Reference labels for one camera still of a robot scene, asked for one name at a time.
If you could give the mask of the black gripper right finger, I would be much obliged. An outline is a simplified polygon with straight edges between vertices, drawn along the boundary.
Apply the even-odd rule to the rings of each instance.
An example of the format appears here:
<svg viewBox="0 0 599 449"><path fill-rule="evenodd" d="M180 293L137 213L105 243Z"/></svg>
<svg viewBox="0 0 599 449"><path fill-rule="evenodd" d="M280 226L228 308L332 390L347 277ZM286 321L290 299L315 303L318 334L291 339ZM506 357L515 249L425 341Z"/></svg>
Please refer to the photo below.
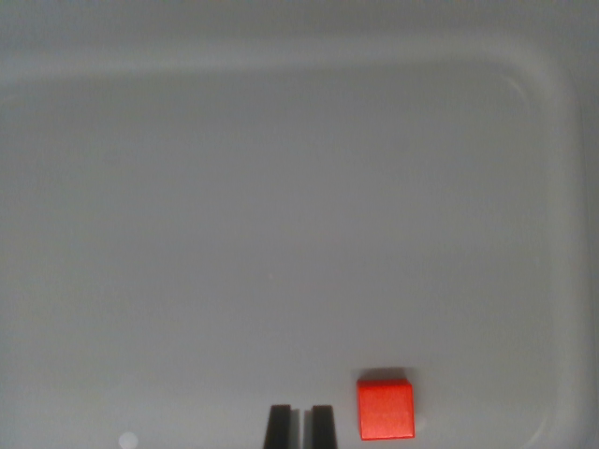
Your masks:
<svg viewBox="0 0 599 449"><path fill-rule="evenodd" d="M304 413L303 447L337 449L334 411L331 405L314 405Z"/></svg>

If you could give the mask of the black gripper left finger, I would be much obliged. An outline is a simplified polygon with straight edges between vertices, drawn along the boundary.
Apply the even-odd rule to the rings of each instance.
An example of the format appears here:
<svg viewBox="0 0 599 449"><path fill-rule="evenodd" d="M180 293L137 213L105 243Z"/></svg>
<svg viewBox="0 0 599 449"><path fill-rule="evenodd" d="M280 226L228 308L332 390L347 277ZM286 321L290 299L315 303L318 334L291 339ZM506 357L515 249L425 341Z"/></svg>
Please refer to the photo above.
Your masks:
<svg viewBox="0 0 599 449"><path fill-rule="evenodd" d="M270 414L263 442L264 449L298 449L300 447L299 411L289 404L270 407Z"/></svg>

